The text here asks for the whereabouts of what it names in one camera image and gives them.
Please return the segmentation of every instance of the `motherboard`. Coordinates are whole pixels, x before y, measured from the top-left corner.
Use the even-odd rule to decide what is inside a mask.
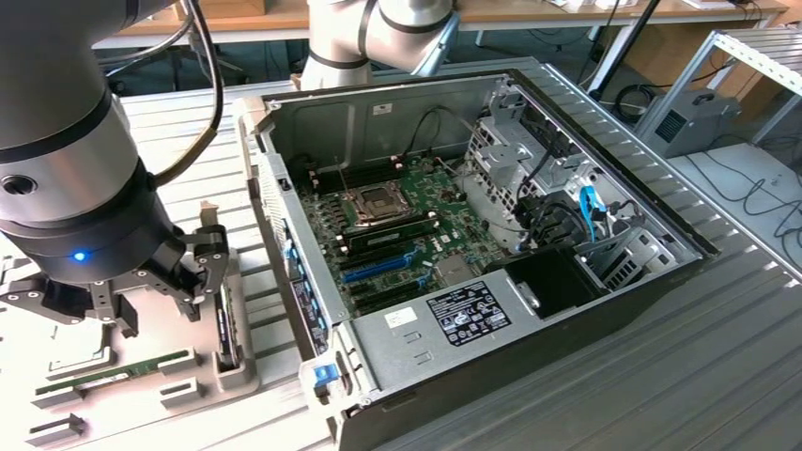
[[[462,174],[433,158],[413,158],[396,167],[386,180],[368,184],[370,179],[330,173],[345,189],[309,187],[301,193],[329,269],[356,315],[473,279],[508,255],[488,231],[489,222],[468,203]]]

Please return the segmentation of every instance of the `green circuit board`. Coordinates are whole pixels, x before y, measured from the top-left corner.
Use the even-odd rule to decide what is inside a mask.
[[[386,187],[388,182],[360,187],[362,192],[372,188]],[[453,256],[461,256],[473,275],[480,275],[485,266],[505,257],[505,249],[497,243],[490,233],[484,229],[482,218],[477,215],[469,203],[460,196],[462,189],[456,185],[450,172],[430,159],[414,159],[408,162],[401,172],[401,178],[393,180],[393,186],[401,190],[402,198],[409,208],[408,215],[434,211],[438,215],[434,233],[397,243],[401,254],[412,256],[409,267],[384,272],[356,283],[345,283],[344,274],[358,270],[340,269],[345,261],[340,236],[344,232],[358,230],[361,219],[360,209],[354,202],[356,189],[325,195],[310,192],[302,193],[301,201],[316,232],[321,248],[334,279],[340,285],[341,294],[353,312],[368,314],[397,303],[405,302],[449,286],[441,277],[438,262]],[[420,289],[408,291],[400,297],[382,298],[384,293],[393,293],[394,288],[420,283]],[[352,294],[352,289],[360,286],[361,294]],[[382,301],[361,305],[361,299]]]

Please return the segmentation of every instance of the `blue pcie slot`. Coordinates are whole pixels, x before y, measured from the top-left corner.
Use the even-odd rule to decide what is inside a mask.
[[[352,282],[360,282],[360,280],[365,280],[386,272],[409,268],[413,264],[414,255],[416,252],[412,252],[404,257],[390,258],[389,260],[385,260],[374,266],[370,266],[357,271],[352,271],[342,276],[342,282],[350,284]]]

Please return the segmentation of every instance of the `white sticker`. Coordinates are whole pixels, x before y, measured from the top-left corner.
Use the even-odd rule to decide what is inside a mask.
[[[388,327],[390,327],[390,329],[396,329],[417,319],[418,316],[416,315],[416,310],[413,310],[413,307],[406,307],[402,310],[397,310],[396,312],[385,315],[385,320],[388,321]]]
[[[384,103],[382,105],[374,105],[374,116],[386,115],[393,113],[393,103]]]

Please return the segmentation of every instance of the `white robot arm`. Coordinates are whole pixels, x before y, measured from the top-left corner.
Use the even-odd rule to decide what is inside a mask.
[[[432,75],[457,37],[454,0],[310,0],[310,59],[301,88],[372,82],[370,60]]]

